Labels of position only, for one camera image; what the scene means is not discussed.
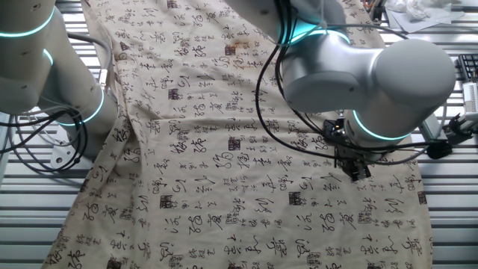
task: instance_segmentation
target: cable connector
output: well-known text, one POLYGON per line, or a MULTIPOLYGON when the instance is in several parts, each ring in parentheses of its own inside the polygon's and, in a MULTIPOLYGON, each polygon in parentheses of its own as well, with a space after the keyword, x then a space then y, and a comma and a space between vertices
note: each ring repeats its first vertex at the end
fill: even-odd
POLYGON ((101 87, 102 91, 106 91, 106 79, 108 78, 108 70, 101 69, 99 71, 99 86, 101 87))

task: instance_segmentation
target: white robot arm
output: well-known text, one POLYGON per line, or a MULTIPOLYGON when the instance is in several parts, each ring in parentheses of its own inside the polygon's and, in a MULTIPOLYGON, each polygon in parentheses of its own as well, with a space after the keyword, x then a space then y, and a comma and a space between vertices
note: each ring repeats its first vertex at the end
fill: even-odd
MULTIPOLYGON (((370 154, 360 148, 394 146, 417 127, 427 140, 446 140, 443 132, 436 137, 441 130, 432 114, 453 91, 455 67, 436 45, 403 40, 386 49, 355 48, 345 28, 327 28, 345 24, 344 11, 335 0, 226 2, 277 43, 288 46, 281 68, 284 98, 291 108, 306 113, 345 110, 342 121, 325 130, 340 133, 355 149, 339 147, 336 155, 376 161, 393 150, 370 154), (281 21, 288 9, 293 29, 281 21), (286 31, 291 32, 289 44, 280 40, 286 31)), ((341 166, 352 177, 366 177, 366 164, 365 168, 357 165, 359 161, 341 166)))
MULTIPOLYGON (((70 45, 55 0, 0 1, 0 52, 0 111, 17 115, 35 106, 56 106, 46 100, 72 106, 87 127, 85 155, 95 158, 117 118, 117 106, 70 45)), ((76 136, 71 118, 58 122, 76 136)))

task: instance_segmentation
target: metal grid table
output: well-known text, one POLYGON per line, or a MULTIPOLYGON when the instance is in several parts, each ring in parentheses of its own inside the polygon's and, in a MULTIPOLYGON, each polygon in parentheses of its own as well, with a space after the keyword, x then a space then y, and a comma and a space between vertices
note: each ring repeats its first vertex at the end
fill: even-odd
MULTIPOLYGON (((57 4, 68 31, 87 34, 87 26, 78 0, 58 0, 57 4)), ((466 15, 453 21, 453 26, 440 25, 424 29, 410 38, 428 40, 443 48, 453 60, 460 54, 478 54, 478 1, 461 0, 453 5, 466 15)), ((400 38, 382 33, 386 45, 400 38)), ((98 77, 100 65, 93 45, 70 40, 81 59, 98 77)), ((464 113, 462 83, 456 71, 455 90, 448 99, 447 120, 464 113)), ((442 110, 436 115, 441 119, 442 110)), ((54 134, 58 126, 46 130, 54 134)), ((415 142, 423 138, 412 134, 415 142)), ((418 159, 433 229, 433 269, 478 268, 478 140, 457 146, 454 153, 441 160, 426 156, 418 159)), ((45 163, 50 162, 52 146, 39 137, 31 148, 45 163)), ((26 160, 33 160, 24 149, 26 160)), ((62 176, 44 176, 30 171, 10 155, 0 190, 0 268, 39 268, 72 205, 86 176, 86 170, 70 170, 62 176)))

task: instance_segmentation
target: teal led light ring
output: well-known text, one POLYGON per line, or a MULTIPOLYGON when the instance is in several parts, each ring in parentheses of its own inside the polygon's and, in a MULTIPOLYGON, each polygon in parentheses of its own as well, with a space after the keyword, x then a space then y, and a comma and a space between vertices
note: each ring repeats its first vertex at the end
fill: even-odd
POLYGON ((55 13, 55 9, 53 9, 52 14, 50 15, 50 17, 42 25, 38 26, 37 28, 35 28, 31 31, 26 31, 26 32, 23 32, 23 33, 15 33, 15 34, 1 33, 0 32, 0 37, 26 37, 26 36, 29 36, 31 34, 35 34, 38 31, 40 31, 41 29, 45 28, 45 26, 48 25, 48 23, 52 20, 53 13, 55 13))
POLYGON ((50 52, 48 52, 46 49, 43 49, 43 53, 45 53, 46 57, 48 57, 48 59, 50 60, 50 63, 53 66, 53 58, 52 58, 52 55, 50 54, 50 52))
MULTIPOLYGON (((96 111, 93 114, 91 114, 91 116, 89 116, 87 119, 80 122, 80 124, 85 123, 88 120, 93 119, 99 113, 99 111, 102 109, 104 100, 105 100, 105 92, 102 90, 102 101, 99 103, 98 108, 96 109, 96 111)), ((74 123, 59 123, 59 122, 57 122, 57 123, 62 125, 62 126, 75 126, 74 123)))
MULTIPOLYGON (((295 42, 296 40, 298 40, 299 38, 303 37, 305 34, 307 34, 307 31, 306 32, 303 32, 303 33, 300 33, 298 35, 296 35, 295 37, 292 37, 291 39, 291 43, 295 42)), ((311 32, 309 34, 309 36, 311 35, 314 35, 314 34, 335 34, 339 37, 342 37, 343 39, 345 39, 349 44, 350 44, 350 39, 349 37, 346 35, 346 34, 343 34, 339 31, 334 31, 334 30, 326 30, 326 29, 317 29, 313 32, 311 32)))
POLYGON ((358 123, 358 125, 360 126, 360 128, 362 128, 365 132, 367 132, 369 135, 375 137, 375 138, 379 138, 379 139, 382 139, 382 140, 389 140, 389 141, 392 141, 392 140, 401 140, 405 137, 408 137, 410 134, 407 134, 407 135, 403 135, 401 137, 384 137, 384 136, 381 136, 381 135, 378 135, 378 134, 375 134, 373 133, 371 130, 367 129, 363 123, 359 120, 359 116, 357 115, 357 112, 356 111, 353 111, 353 116, 355 117, 356 119, 356 122, 358 123))

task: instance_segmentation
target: cloth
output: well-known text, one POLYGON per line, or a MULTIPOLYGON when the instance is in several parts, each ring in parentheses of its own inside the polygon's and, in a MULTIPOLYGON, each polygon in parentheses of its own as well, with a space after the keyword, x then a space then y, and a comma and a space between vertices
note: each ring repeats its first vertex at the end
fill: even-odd
MULTIPOLYGON (((431 268, 416 162, 352 183, 333 160, 268 137, 253 91, 274 45, 223 1, 82 3, 90 33, 114 49, 118 120, 43 268, 431 268)), ((348 23, 370 24, 359 0, 341 4, 348 23)), ((376 30, 348 34, 384 47, 376 30)), ((272 67, 260 94, 275 135, 333 154, 272 67)))

